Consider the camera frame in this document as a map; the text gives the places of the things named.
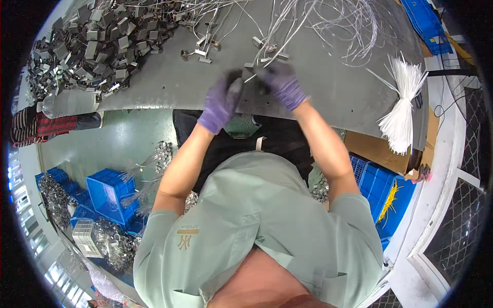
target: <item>purple glove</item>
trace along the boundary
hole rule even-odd
[[[273,61],[266,68],[256,68],[255,73],[271,88],[272,94],[286,106],[287,110],[293,111],[306,99],[290,65]]]
[[[240,69],[228,71],[207,91],[206,106],[197,122],[215,135],[233,118],[244,85],[241,77]]]

